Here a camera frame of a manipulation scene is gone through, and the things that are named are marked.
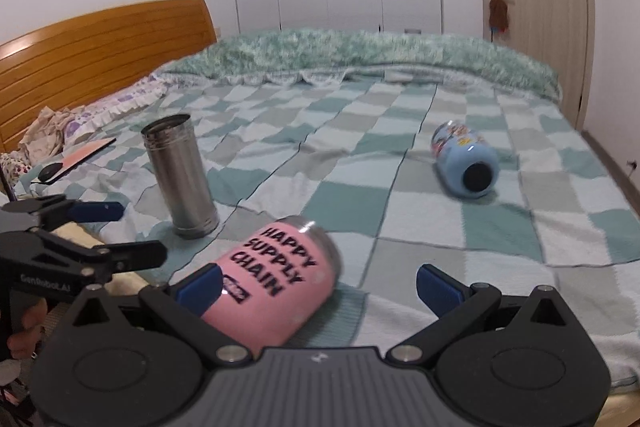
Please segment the hand holding other gripper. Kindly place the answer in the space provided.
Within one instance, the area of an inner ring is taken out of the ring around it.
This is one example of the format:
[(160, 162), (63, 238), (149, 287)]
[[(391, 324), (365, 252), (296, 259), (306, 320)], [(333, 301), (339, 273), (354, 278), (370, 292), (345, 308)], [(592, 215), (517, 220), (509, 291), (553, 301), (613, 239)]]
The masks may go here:
[(23, 360), (32, 356), (32, 352), (35, 351), (41, 339), (47, 313), (47, 301), (43, 298), (40, 298), (23, 313), (22, 329), (10, 336), (6, 342), (12, 358), (15, 360)]

